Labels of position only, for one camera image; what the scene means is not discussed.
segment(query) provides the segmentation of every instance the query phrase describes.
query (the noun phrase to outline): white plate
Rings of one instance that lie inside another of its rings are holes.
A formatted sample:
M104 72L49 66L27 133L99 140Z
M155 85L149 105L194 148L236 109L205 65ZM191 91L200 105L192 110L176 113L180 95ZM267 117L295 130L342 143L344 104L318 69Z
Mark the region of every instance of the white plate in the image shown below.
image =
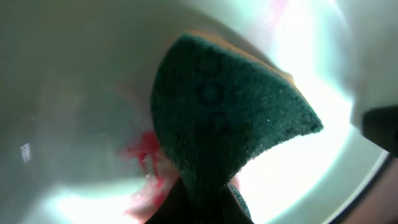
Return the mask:
M241 171L255 223L332 220L387 156L350 123L367 76L361 17L345 16L359 1L349 2L2 1L0 223L125 221L125 196L144 181L115 149L151 128L157 66L185 29L267 55L325 124Z

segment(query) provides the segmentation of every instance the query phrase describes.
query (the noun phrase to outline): dark green scouring pad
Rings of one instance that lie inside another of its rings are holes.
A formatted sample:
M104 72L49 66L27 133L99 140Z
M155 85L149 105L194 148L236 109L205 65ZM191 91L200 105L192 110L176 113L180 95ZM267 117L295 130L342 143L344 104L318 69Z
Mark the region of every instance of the dark green scouring pad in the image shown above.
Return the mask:
M195 31L163 59L151 110L160 145L199 216L248 160L323 127L289 74Z

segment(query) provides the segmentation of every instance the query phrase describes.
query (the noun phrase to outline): white bowl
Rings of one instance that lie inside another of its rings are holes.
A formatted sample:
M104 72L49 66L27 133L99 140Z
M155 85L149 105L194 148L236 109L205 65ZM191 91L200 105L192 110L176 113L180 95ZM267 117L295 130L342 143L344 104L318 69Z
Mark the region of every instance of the white bowl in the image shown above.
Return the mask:
M126 195L144 177L116 149L151 128L157 66L185 29L267 56L294 76L325 124L240 172L253 221L331 221L387 156L355 126L369 108L396 103L397 7L393 0L0 3L0 223L125 221Z

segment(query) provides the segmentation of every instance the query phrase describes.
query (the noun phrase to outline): green sponge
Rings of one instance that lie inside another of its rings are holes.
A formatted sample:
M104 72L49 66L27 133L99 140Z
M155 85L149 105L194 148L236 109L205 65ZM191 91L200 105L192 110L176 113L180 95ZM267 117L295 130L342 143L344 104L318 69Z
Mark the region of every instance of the green sponge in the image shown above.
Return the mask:
M197 210L217 201L248 160L323 127L288 74L199 32L185 33L167 52L151 110Z

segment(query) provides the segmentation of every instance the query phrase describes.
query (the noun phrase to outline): dark edge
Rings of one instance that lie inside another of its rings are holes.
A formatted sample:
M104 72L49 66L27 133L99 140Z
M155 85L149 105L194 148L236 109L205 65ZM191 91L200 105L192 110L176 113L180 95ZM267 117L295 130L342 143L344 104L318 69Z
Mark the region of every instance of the dark edge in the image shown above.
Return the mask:
M368 196L369 193L372 191L372 189L375 188L375 186L378 183L378 181L386 173L388 168L390 168L394 158L395 157L392 154L388 155L386 160L383 162L383 165L376 172L376 174L373 176L371 181L362 190L362 192L333 221L331 221L330 224L342 223L343 221L345 221L349 217L349 215L351 215L351 213L361 204L363 199L365 199L366 196Z

